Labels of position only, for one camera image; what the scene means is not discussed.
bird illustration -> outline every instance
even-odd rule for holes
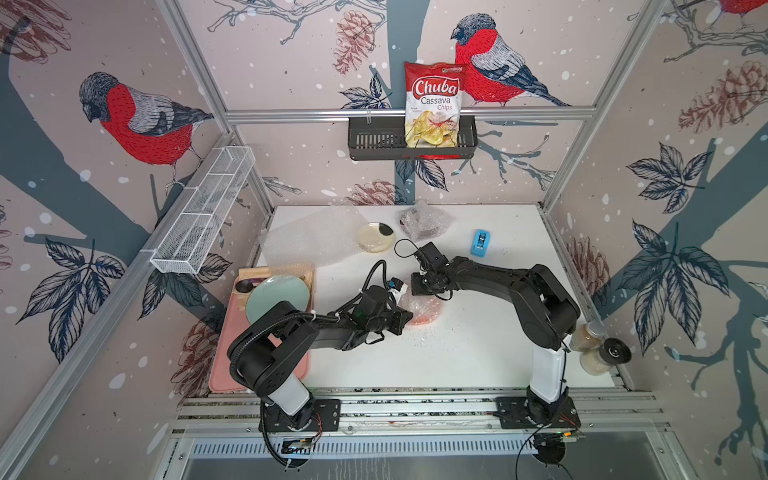
[[[456,25],[451,39],[456,40],[456,63],[468,65],[465,91],[481,101],[498,102],[502,107],[521,96],[544,98],[559,107],[568,104],[549,94],[525,65],[522,55],[509,48],[496,31],[490,15],[467,15]]]
[[[680,9],[692,7],[698,3],[704,2],[705,0],[693,0],[692,2],[688,2],[686,4],[683,4],[680,6]],[[739,14],[741,17],[741,28],[739,30],[742,30],[744,28],[752,27],[753,25],[747,25],[744,23],[744,15],[751,12],[757,7],[763,6],[766,3],[768,3],[768,0],[715,0],[716,3],[720,4],[720,14],[718,14],[717,18],[715,18],[714,22],[710,24],[707,28],[712,28],[712,26],[720,20],[720,17],[723,16],[723,13],[733,13],[733,14]]]
[[[88,121],[98,118],[104,129],[133,158],[152,165],[172,165],[173,180],[165,186],[167,194],[176,180],[176,161],[192,148],[194,131],[214,116],[199,108],[184,107],[165,95],[145,94],[120,83],[103,71],[91,74],[80,86],[80,102]]]

black mounting plate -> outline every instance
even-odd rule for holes
[[[324,432],[337,432],[339,430],[339,417],[341,416],[341,400],[338,399],[316,399],[313,408],[313,413],[320,415],[320,419],[323,421]],[[285,414],[283,410],[277,405],[268,406],[266,408],[266,418],[264,421],[267,424],[266,430],[269,433],[277,432],[292,432],[286,426],[283,421]],[[262,422],[259,422],[259,432],[262,429]],[[318,425],[317,420],[313,418],[310,420],[309,426],[307,426],[302,432],[317,432]]]
[[[538,426],[528,414],[527,401],[528,399],[524,396],[496,398],[496,408],[499,414],[497,418],[501,421],[503,430],[531,429]],[[554,414],[549,428],[575,430],[579,427],[581,427],[581,420],[578,418],[574,401],[571,397],[567,397],[560,409]]]

black lid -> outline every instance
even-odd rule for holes
[[[619,339],[605,339],[600,345],[600,358],[608,365],[621,365],[632,360],[632,352],[626,343]]]

spice jar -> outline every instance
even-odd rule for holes
[[[571,335],[571,350],[586,352],[596,349],[606,336],[605,327],[600,320],[582,323]]]
[[[611,367],[632,360],[632,352],[619,339],[606,339],[599,349],[581,355],[581,368],[590,375],[602,375]]]

white mesh shelf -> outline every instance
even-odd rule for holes
[[[254,161],[249,147],[221,150],[152,255],[155,268],[162,273],[194,275],[200,271]]]

